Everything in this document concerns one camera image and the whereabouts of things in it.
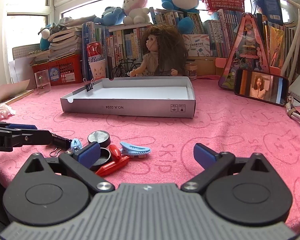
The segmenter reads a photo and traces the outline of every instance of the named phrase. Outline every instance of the tissue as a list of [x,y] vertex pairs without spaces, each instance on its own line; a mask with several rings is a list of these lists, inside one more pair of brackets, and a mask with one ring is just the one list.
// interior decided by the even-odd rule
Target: tissue
[[1,119],[1,118],[7,119],[9,114],[15,115],[15,114],[16,114],[16,111],[13,110],[13,109],[11,108],[11,106],[7,106],[6,104],[2,104],[2,105],[0,106],[0,119]]

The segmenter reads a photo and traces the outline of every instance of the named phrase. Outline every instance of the paper cup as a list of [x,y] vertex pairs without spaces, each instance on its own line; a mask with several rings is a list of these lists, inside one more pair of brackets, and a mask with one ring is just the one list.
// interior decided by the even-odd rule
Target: paper cup
[[94,80],[106,78],[106,60],[89,63]]

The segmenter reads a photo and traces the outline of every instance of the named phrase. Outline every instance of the red plastic basket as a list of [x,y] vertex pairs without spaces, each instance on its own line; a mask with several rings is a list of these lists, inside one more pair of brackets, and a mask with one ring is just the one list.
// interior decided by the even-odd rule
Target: red plastic basket
[[208,11],[227,9],[244,13],[244,0],[202,0]]
[[82,83],[81,54],[73,54],[46,63],[33,65],[34,73],[49,70],[52,86]]

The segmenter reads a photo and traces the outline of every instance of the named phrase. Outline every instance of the woman on phone screen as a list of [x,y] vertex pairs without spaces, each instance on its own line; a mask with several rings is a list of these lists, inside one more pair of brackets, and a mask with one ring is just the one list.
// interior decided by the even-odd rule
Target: woman on phone screen
[[256,76],[254,84],[250,87],[250,96],[253,98],[265,99],[265,80],[263,76]]

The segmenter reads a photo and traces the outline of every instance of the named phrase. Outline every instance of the toy bicycle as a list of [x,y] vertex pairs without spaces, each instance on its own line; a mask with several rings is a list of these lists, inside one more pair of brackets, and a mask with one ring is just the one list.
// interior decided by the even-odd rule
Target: toy bicycle
[[[128,73],[132,70],[137,69],[138,67],[140,67],[141,63],[140,62],[136,62],[136,59],[130,59],[130,58],[120,58],[119,59],[119,65],[117,65],[116,67],[114,67],[111,71],[111,78],[115,78],[115,77],[127,77]],[[128,68],[128,71],[126,72],[126,68],[123,66],[124,64],[128,65],[131,64],[131,68]]]

